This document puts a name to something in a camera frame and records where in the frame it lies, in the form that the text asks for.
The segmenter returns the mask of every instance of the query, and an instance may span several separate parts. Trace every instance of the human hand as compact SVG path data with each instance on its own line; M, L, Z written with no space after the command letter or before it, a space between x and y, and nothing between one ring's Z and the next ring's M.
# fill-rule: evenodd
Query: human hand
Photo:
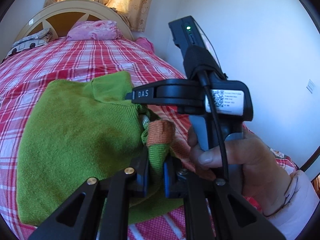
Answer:
M197 135L191 127L188 132L190 159L203 169L222 166L220 148L201 150ZM282 208L290 176L281 168L269 147L255 134L244 130L244 139L225 142L228 163L243 165L242 194L253 197L266 216Z

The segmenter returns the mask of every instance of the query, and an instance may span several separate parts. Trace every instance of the wall switch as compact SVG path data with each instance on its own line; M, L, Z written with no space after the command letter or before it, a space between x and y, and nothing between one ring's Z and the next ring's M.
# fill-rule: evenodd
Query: wall switch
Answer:
M311 92L311 94L314 92L316 88L316 85L311 81L311 79L309 79L308 85L307 85L307 89Z

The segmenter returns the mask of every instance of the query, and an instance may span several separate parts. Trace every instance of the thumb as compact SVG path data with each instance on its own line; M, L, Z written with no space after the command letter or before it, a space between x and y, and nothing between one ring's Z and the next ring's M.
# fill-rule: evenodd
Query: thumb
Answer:
M245 164L249 161L250 150L246 139L225 142L228 164ZM217 146L198 156L200 166L207 168L222 167L220 147Z

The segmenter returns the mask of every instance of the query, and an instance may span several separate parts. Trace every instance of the qr code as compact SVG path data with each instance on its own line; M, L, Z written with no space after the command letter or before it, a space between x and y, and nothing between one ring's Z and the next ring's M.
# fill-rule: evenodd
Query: qr code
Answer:
M216 107L223 107L223 90L213 91L214 103Z

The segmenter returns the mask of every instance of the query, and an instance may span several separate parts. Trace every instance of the sticker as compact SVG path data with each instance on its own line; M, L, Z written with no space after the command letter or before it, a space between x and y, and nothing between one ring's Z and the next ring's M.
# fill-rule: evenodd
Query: sticker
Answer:
M243 115L244 92L240 90L211 90L218 114ZM211 113L209 101L205 96L205 110Z

